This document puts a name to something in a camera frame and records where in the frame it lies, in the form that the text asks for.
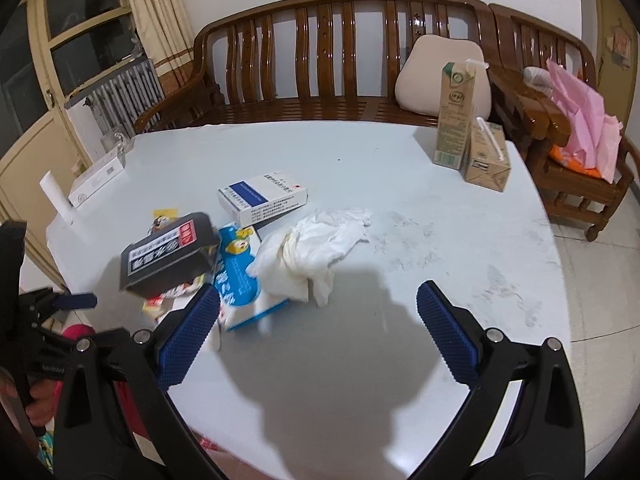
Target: black box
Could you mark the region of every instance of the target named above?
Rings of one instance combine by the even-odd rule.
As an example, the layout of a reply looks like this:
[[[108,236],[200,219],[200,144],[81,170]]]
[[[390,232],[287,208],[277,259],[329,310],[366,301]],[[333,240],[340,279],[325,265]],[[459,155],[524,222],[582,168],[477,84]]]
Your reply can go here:
[[[178,218],[122,251],[120,290],[152,300],[212,272],[219,247],[220,235],[208,215],[191,213]]]

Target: wooden chair leg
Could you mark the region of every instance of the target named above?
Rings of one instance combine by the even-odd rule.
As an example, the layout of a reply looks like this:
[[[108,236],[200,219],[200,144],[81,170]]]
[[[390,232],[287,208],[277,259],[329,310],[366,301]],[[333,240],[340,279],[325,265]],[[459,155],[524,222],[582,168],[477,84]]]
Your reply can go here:
[[[616,200],[615,203],[606,205],[602,208],[602,218],[594,225],[589,227],[584,233],[588,242],[595,241],[595,239],[598,237],[598,234],[600,234],[600,231],[602,231],[607,226],[607,224],[609,223],[609,219],[618,209],[618,206],[622,202],[622,199],[625,197],[625,194],[626,193],[621,193],[620,198]]]

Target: floor tile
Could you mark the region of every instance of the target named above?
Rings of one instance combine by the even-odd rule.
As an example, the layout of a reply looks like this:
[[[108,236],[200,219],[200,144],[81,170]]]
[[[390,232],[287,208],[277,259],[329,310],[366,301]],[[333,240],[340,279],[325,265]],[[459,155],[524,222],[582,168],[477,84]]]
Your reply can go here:
[[[590,224],[586,222],[580,222],[577,220],[571,220],[569,218],[560,218],[557,216],[553,216],[549,218],[551,222],[551,229],[555,236],[561,236],[563,238],[572,238],[573,240],[586,240],[586,231],[589,228]],[[598,238],[596,238],[597,243],[601,244],[612,244],[613,240],[611,239],[608,231],[608,227],[604,228],[598,234]]]
[[[632,326],[640,325],[640,250],[614,247],[615,263],[622,277]]]
[[[560,229],[560,226],[556,223],[556,217],[549,217],[549,223],[551,225],[551,232],[554,234],[554,236],[562,236],[562,231]]]
[[[616,431],[612,435],[609,435],[604,441],[599,443],[597,446],[592,447],[587,450],[586,455],[586,469],[584,471],[585,475],[588,475],[593,469],[600,463],[600,461],[607,455],[613,445],[620,438],[622,432],[625,431],[625,426],[617,428]]]
[[[570,346],[571,355],[569,358],[569,366],[574,376],[575,389],[578,390],[578,398],[582,405],[582,398],[585,396],[584,391],[584,371],[586,365],[586,341],[572,342]]]
[[[573,270],[575,291],[582,307],[583,338],[602,336],[635,326],[625,280],[616,259],[623,251],[608,244],[564,239]]]
[[[582,316],[582,306],[578,298],[578,290],[575,282],[575,271],[572,266],[569,253],[566,248],[566,241],[562,237],[556,237],[556,246],[560,254],[562,273],[564,274],[564,287],[566,289],[567,303],[569,305],[569,324],[571,330],[571,340],[584,339],[584,318]]]
[[[613,244],[640,249],[640,204],[631,191],[622,199],[604,230]]]
[[[640,388],[636,355],[640,356],[640,328],[598,337],[572,346],[574,381],[578,390],[586,449],[593,449],[621,426],[638,406]],[[580,353],[584,352],[581,372]]]

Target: pink bag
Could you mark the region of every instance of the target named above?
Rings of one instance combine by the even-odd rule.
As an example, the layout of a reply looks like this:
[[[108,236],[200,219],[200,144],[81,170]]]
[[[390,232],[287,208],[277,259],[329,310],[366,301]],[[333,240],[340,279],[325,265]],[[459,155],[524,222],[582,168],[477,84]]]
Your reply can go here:
[[[586,169],[597,168],[603,179],[613,182],[622,124],[604,111],[604,99],[550,59],[546,62],[553,90],[551,100],[572,126],[565,151]]]

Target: logo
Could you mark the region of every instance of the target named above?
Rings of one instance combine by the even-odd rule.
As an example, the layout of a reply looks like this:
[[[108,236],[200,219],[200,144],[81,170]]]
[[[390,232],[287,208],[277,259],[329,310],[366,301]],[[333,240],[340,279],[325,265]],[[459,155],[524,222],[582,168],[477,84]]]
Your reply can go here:
[[[465,100],[465,95],[462,92],[451,92],[449,94],[449,100],[455,103],[461,103]]]

